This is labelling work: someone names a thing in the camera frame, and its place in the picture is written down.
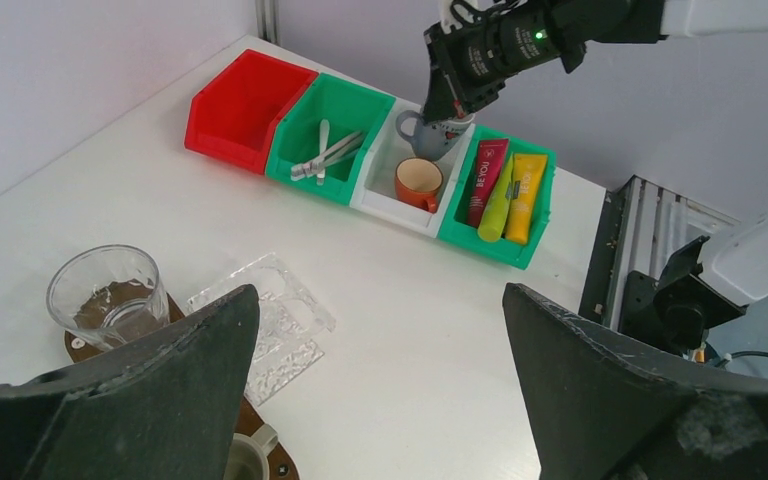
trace green bin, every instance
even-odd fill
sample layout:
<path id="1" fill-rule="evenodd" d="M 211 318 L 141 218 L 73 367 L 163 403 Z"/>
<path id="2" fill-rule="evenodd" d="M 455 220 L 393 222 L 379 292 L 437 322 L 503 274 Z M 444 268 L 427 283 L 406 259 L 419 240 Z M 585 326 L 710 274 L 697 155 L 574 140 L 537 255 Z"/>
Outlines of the green bin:
<path id="1" fill-rule="evenodd" d="M 266 175 L 304 191 L 349 205 L 361 163 L 381 130 L 395 98 L 332 75 L 320 74 L 276 129 Z M 293 165 L 319 154 L 319 123 L 331 124 L 328 145 L 352 132 L 362 131 L 363 144 L 353 159 L 326 170 L 324 185 L 316 178 L 290 179 Z"/>
<path id="2" fill-rule="evenodd" d="M 504 238 L 496 243 L 488 243 L 478 237 L 478 231 L 466 224 L 469 210 L 469 198 L 472 195 L 472 187 L 475 184 L 475 156 L 478 153 L 478 142 L 493 138 L 507 138 L 510 140 L 508 158 L 512 153 L 537 153 L 549 156 L 546 172 L 540 182 L 540 190 L 537 192 L 537 200 L 534 205 L 534 213 L 531 219 L 531 231 L 528 234 L 529 241 L 526 245 L 518 245 Z M 502 132 L 477 126 L 472 137 L 469 150 L 458 176 L 458 183 L 452 197 L 452 203 L 446 210 L 443 225 L 440 227 L 438 238 L 471 250 L 480 255 L 492 258 L 499 262 L 507 263 L 517 268 L 525 269 L 534 256 L 534 251 L 540 243 L 540 238 L 549 224 L 549 207 L 552 203 L 552 181 L 555 177 L 555 152 L 532 145 Z"/>

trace mug handle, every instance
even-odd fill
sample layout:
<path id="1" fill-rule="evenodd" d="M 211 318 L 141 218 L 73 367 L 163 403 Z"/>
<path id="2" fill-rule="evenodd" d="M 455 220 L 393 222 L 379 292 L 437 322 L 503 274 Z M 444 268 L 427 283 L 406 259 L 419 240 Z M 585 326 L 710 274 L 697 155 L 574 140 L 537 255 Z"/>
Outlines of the mug handle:
<path id="1" fill-rule="evenodd" d="M 278 432 L 269 426 L 269 424 L 264 423 L 256 432 L 254 432 L 251 439 L 254 443 L 260 445 L 260 449 L 265 456 L 269 456 L 269 454 L 272 453 L 272 450 L 278 445 Z"/>
<path id="2" fill-rule="evenodd" d="M 399 133 L 399 136 L 405 139 L 406 142 L 411 143 L 413 140 L 413 136 L 408 135 L 405 133 L 404 130 L 402 130 L 402 125 L 411 118 L 415 118 L 417 122 L 422 122 L 422 116 L 419 114 L 419 112 L 415 112 L 413 110 L 405 110 L 404 112 L 400 113 L 398 117 L 396 117 L 396 131 Z"/>
<path id="3" fill-rule="evenodd" d="M 424 199 L 425 202 L 425 209 L 428 210 L 429 213 L 437 213 L 437 209 L 439 206 L 437 205 L 437 197 L 429 197 Z"/>

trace transparent plastic tray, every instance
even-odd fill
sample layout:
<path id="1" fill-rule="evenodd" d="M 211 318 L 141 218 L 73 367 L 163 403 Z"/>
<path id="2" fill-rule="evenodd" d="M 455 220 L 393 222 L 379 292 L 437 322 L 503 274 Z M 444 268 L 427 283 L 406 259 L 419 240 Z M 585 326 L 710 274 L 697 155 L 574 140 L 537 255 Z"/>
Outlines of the transparent plastic tray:
<path id="1" fill-rule="evenodd" d="M 260 330 L 246 384 L 246 398 L 258 406 L 322 358 L 314 337 L 337 322 L 274 253 L 190 298 L 190 312 L 240 285 L 254 285 L 260 295 Z"/>

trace clear drinking glass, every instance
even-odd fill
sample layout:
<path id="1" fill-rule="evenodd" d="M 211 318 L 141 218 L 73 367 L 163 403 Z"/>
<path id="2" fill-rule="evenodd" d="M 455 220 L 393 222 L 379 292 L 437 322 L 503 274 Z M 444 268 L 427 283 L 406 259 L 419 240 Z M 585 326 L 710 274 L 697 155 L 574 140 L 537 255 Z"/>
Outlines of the clear drinking glass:
<path id="1" fill-rule="evenodd" d="M 169 325 L 169 301 L 157 264 L 128 245 L 79 254 L 54 275 L 46 293 L 54 321 L 107 351 Z"/>

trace red tube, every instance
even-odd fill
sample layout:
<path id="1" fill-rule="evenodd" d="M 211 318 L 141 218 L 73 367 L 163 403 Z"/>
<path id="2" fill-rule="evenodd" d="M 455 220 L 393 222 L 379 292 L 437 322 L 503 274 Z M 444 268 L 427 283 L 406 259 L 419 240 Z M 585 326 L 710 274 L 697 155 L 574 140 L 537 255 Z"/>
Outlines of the red tube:
<path id="1" fill-rule="evenodd" d="M 505 157 L 508 154 L 507 138 L 482 140 L 478 143 L 478 155 L 475 157 L 475 186 L 472 189 L 472 197 L 469 199 L 469 214 L 466 223 L 478 228 L 484 208 L 487 207 L 487 199 L 499 179 L 499 172 L 505 165 Z"/>

